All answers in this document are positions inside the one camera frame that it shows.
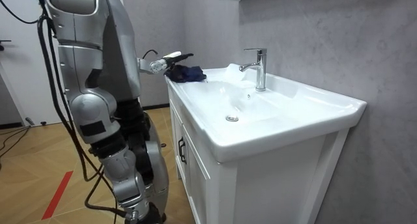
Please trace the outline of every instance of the humanoid robot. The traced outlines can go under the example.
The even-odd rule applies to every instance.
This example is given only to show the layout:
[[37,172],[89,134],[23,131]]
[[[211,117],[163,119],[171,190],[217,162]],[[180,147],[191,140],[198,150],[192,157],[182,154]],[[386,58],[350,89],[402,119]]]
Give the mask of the humanoid robot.
[[138,101],[139,71],[186,59],[137,59],[134,30],[119,0],[45,0],[59,41],[59,66],[78,133],[98,157],[126,223],[161,223],[168,175],[158,136]]

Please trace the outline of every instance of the wire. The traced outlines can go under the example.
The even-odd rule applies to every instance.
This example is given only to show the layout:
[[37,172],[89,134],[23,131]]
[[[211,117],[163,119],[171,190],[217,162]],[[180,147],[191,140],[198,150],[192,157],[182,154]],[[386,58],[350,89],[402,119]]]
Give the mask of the wire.
[[157,54],[158,54],[158,52],[157,52],[157,51],[155,51],[154,49],[150,49],[149,51],[147,51],[147,52],[143,55],[142,59],[144,59],[144,58],[148,55],[148,53],[149,53],[149,52],[151,52],[151,51],[153,51],[153,52],[155,53],[155,55],[157,55]]
[[11,138],[11,137],[13,137],[13,136],[15,136],[15,135],[17,135],[18,133],[20,133],[20,132],[23,132],[23,131],[25,131],[26,129],[28,129],[29,128],[29,126],[27,126],[27,127],[23,127],[23,128],[21,128],[21,129],[19,129],[20,131],[19,132],[17,132],[17,133],[14,133],[14,134],[12,134],[12,135],[10,135],[10,136],[8,136],[4,141],[3,141],[3,146],[0,148],[0,150],[3,150],[5,147],[6,147],[6,142]]
[[10,134],[10,133],[17,132],[18,130],[22,130],[22,129],[25,129],[25,128],[26,127],[22,127],[22,128],[18,128],[18,129],[12,130],[11,132],[0,133],[0,135]]
[[121,217],[125,217],[126,212],[122,211],[122,210],[118,210],[117,208],[108,208],[108,207],[103,207],[103,206],[95,206],[89,203],[91,196],[93,195],[94,191],[97,189],[98,184],[100,183],[101,179],[104,177],[104,170],[102,169],[103,165],[101,165],[98,170],[100,171],[100,176],[97,178],[96,183],[94,184],[93,188],[91,189],[90,193],[87,195],[87,198],[84,201],[84,205],[87,208],[93,209],[93,210],[105,210],[105,211],[110,211],[113,212]]
[[[2,153],[2,155],[0,155],[0,158],[2,158],[7,152],[9,152],[9,150],[11,150],[14,146],[16,146],[18,143],[19,143],[19,141],[23,138],[23,137],[25,137],[25,135],[27,134],[27,132],[29,131],[29,129],[30,129],[30,126],[28,126],[28,127],[26,127],[25,129],[23,129],[23,130],[21,130],[21,131],[19,131],[18,133],[20,133],[20,132],[23,132],[24,130],[26,130],[25,131],[25,133],[22,135],[22,136],[20,136],[20,138],[10,147],[10,148],[8,148],[4,153]],[[7,139],[5,139],[4,141],[3,141],[3,147],[0,149],[0,150],[3,150],[5,147],[6,147],[6,142],[7,142],[7,140],[8,139],[10,139],[11,137],[13,137],[14,135],[16,135],[16,134],[18,134],[18,133],[14,133],[14,134],[12,134],[11,136],[9,136]]]
[[[37,28],[38,28],[38,37],[39,37],[40,47],[42,49],[42,54],[44,56],[46,71],[47,71],[48,80],[49,80],[49,83],[50,83],[50,91],[51,91],[51,95],[52,95],[52,102],[53,102],[54,108],[55,108],[55,110],[58,114],[58,117],[60,118],[61,122],[64,124],[64,127],[66,128],[68,134],[70,135],[72,141],[75,144],[75,147],[77,149],[79,158],[81,160],[81,164],[83,165],[84,179],[86,181],[93,179],[93,178],[87,178],[87,172],[86,172],[86,168],[85,168],[84,158],[89,162],[91,167],[96,171],[96,175],[99,175],[99,177],[96,181],[96,184],[94,185],[94,187],[92,189],[91,195],[94,193],[95,188],[97,187],[97,185],[101,181],[101,179],[104,180],[107,187],[113,193],[109,182],[106,180],[106,178],[104,178],[103,172],[100,173],[100,170],[95,167],[95,165],[92,163],[92,161],[89,159],[89,157],[86,155],[86,153],[82,149],[82,147],[81,147],[81,145],[78,141],[77,135],[75,133],[75,129],[73,129],[73,127],[71,127],[71,126],[73,126],[73,123],[72,123],[72,119],[70,117],[70,114],[68,114],[68,118],[70,119],[71,126],[68,125],[68,123],[67,123],[67,121],[66,121],[66,119],[65,119],[65,117],[64,117],[64,115],[61,111],[61,108],[59,107],[59,103],[58,103],[58,99],[57,99],[57,91],[56,91],[56,88],[55,88],[54,76],[53,76],[52,67],[51,67],[51,61],[50,61],[50,58],[49,58],[48,49],[46,47],[45,37],[44,37],[44,33],[43,33],[43,23],[44,23],[45,20],[48,23],[48,31],[49,31],[48,32],[48,38],[50,40],[50,49],[51,49],[51,52],[52,52],[53,51],[53,44],[51,43],[51,37],[52,37],[51,30],[53,28],[51,27],[52,26],[51,19],[49,17],[47,17],[47,15],[43,14],[38,20]],[[89,200],[89,197],[91,197],[91,195],[88,196],[86,201],[85,201],[85,205],[86,205],[87,208],[96,209],[96,210],[110,211],[110,212],[113,212],[114,214],[117,214],[121,217],[124,217],[126,215],[125,211],[118,210],[117,208],[108,208],[108,207],[90,205],[88,203],[88,200]]]
[[[84,150],[82,149],[82,146],[80,145],[80,143],[78,141],[77,135],[75,133],[75,129],[73,127],[71,115],[69,114],[69,110],[68,110],[68,117],[70,119],[71,126],[68,125],[68,123],[67,123],[67,121],[66,121],[66,119],[65,119],[65,117],[64,117],[64,115],[63,115],[63,113],[62,113],[62,111],[59,107],[59,103],[58,103],[58,99],[57,99],[57,90],[55,88],[54,76],[53,76],[53,72],[52,72],[52,68],[51,68],[51,61],[50,61],[50,58],[49,58],[49,55],[48,55],[48,50],[46,48],[44,32],[43,32],[43,22],[45,20],[47,20],[49,28],[51,26],[50,25],[51,22],[48,21],[48,20],[51,20],[51,19],[49,17],[45,16],[45,15],[42,15],[39,18],[39,21],[38,21],[38,36],[39,36],[40,47],[41,47],[42,53],[44,55],[44,61],[45,61],[45,65],[46,65],[46,71],[47,71],[47,74],[48,74],[48,80],[49,80],[49,83],[50,83],[50,91],[51,91],[51,95],[52,95],[53,106],[54,106],[54,108],[55,108],[55,110],[58,114],[59,119],[64,124],[64,127],[66,128],[68,134],[70,135],[72,141],[74,142],[74,144],[76,146],[76,150],[77,150],[79,159],[81,161],[81,166],[83,168],[84,180],[88,182],[88,181],[91,181],[94,178],[94,176],[96,176],[98,170],[95,167],[95,165],[92,163],[92,161],[88,158],[88,156],[86,155],[86,153],[84,152]],[[51,52],[53,52],[53,56],[55,56],[55,52],[53,51],[53,44],[51,42],[51,40],[52,40],[51,29],[48,30],[48,38],[50,40],[50,45],[52,45],[52,48],[51,48],[52,51]],[[94,169],[94,171],[96,171],[96,174],[93,175],[92,178],[87,177],[87,169],[86,169],[86,166],[85,166],[84,158],[89,162],[89,164]]]
[[25,23],[25,24],[28,24],[28,25],[32,25],[32,24],[34,24],[34,23],[37,23],[38,22],[38,20],[35,20],[35,21],[25,21],[25,20],[22,20],[22,19],[20,19],[17,15],[15,15],[15,13],[13,13],[7,6],[6,6],[6,4],[3,2],[3,0],[0,0],[0,3],[2,4],[2,6],[8,11],[8,13],[10,13],[12,16],[14,16],[16,19],[18,19],[19,21],[21,21],[21,22],[23,22],[23,23]]
[[86,153],[84,152],[84,150],[82,149],[82,146],[80,145],[80,143],[78,141],[78,138],[76,137],[76,129],[75,129],[74,123],[72,121],[72,117],[71,117],[71,113],[70,113],[69,107],[66,104],[65,95],[64,95],[63,88],[62,88],[62,84],[61,84],[61,78],[59,77],[59,71],[58,71],[58,66],[57,66],[57,58],[56,58],[56,55],[55,55],[55,50],[53,48],[53,41],[52,41],[53,21],[50,18],[47,19],[47,25],[48,25],[48,42],[49,42],[49,45],[50,45],[50,52],[51,52],[51,56],[52,56],[53,69],[55,71],[55,79],[57,80],[57,86],[58,86],[59,95],[60,95],[61,100],[63,102],[66,115],[68,116],[68,121],[70,122],[71,133],[69,132],[69,134],[70,135],[75,135],[76,142],[74,142],[74,144],[76,145],[77,154],[78,154],[79,160],[81,161],[81,167],[82,167],[82,171],[83,171],[83,177],[84,177],[84,180],[86,182],[89,182],[94,177],[96,177],[98,175],[98,170],[96,168],[94,168],[95,174],[92,177],[90,177],[90,178],[87,176],[87,169],[86,169],[86,166],[85,166],[84,158],[93,167],[94,167],[94,164],[92,163],[92,161],[90,160],[90,158],[86,155]]

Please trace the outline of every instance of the sink drain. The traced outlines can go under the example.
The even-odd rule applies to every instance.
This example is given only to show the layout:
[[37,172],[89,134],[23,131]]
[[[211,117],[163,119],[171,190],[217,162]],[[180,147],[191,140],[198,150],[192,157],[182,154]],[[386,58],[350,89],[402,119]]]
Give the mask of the sink drain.
[[229,115],[229,116],[226,116],[226,120],[230,121],[230,122],[236,122],[236,121],[239,120],[239,118],[237,116],[234,116],[234,115]]

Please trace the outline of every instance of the concrete wall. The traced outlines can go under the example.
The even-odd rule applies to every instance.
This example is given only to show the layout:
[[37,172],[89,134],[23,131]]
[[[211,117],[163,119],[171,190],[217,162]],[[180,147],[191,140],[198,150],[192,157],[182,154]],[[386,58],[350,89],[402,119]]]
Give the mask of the concrete wall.
[[[135,30],[137,56],[155,49],[159,57],[184,51],[184,0],[123,0]],[[148,60],[157,57],[149,53]],[[167,104],[168,90],[161,72],[141,74],[141,104]]]
[[417,0],[185,0],[190,65],[255,61],[368,102],[316,223],[417,223]]

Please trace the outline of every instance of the red tape line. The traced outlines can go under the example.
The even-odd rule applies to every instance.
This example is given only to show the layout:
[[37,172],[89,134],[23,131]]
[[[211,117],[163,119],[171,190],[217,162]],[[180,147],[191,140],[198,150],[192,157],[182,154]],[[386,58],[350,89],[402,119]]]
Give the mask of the red tape line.
[[50,202],[50,205],[45,210],[44,216],[42,217],[41,220],[48,219],[48,218],[52,217],[53,212],[55,211],[55,209],[58,206],[59,200],[61,200],[61,197],[63,196],[66,185],[68,185],[68,182],[70,181],[72,172],[73,171],[69,171],[69,172],[65,173],[64,178],[62,179],[61,183],[59,184],[59,187],[58,187],[57,191],[55,192],[55,195],[53,195],[52,200]]

